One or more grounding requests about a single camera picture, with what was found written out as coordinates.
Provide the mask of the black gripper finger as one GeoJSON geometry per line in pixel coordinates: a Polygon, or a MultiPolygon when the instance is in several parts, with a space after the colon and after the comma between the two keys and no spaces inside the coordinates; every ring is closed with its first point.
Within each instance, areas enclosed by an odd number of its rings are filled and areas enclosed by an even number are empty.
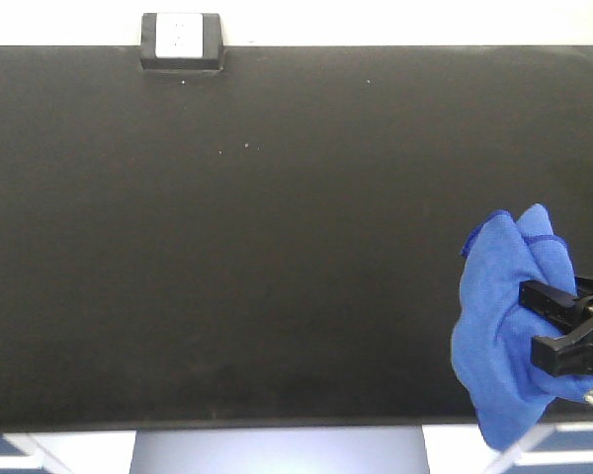
{"type": "Polygon", "coordinates": [[[593,376],[593,346],[578,346],[575,329],[556,338],[535,336],[531,341],[531,362],[553,377],[593,376]]]}
{"type": "Polygon", "coordinates": [[[559,330],[574,330],[593,317],[593,278],[577,278],[576,293],[537,280],[522,281],[519,304],[559,330]]]}

